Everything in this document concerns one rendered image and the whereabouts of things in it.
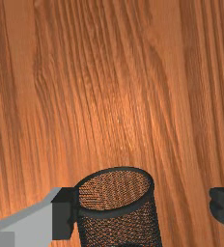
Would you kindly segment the dark mesh basket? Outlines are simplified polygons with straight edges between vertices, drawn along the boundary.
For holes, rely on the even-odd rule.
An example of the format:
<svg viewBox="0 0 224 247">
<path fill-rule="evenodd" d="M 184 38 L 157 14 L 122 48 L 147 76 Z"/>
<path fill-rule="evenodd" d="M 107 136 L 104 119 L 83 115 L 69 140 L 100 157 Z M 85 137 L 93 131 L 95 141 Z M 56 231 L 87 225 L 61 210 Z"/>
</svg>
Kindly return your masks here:
<svg viewBox="0 0 224 247">
<path fill-rule="evenodd" d="M 163 247 L 149 173 L 134 167 L 104 169 L 76 188 L 81 247 Z"/>
</svg>

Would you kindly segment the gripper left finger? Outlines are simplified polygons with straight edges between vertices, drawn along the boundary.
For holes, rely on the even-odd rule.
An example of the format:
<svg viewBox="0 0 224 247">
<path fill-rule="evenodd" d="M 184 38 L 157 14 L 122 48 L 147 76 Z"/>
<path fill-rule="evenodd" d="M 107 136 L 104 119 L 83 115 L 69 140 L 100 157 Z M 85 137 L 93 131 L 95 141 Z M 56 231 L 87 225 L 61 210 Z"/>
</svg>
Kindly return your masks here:
<svg viewBox="0 0 224 247">
<path fill-rule="evenodd" d="M 77 188 L 53 188 L 39 203 L 0 220 L 0 247 L 48 247 L 70 239 L 77 202 Z"/>
</svg>

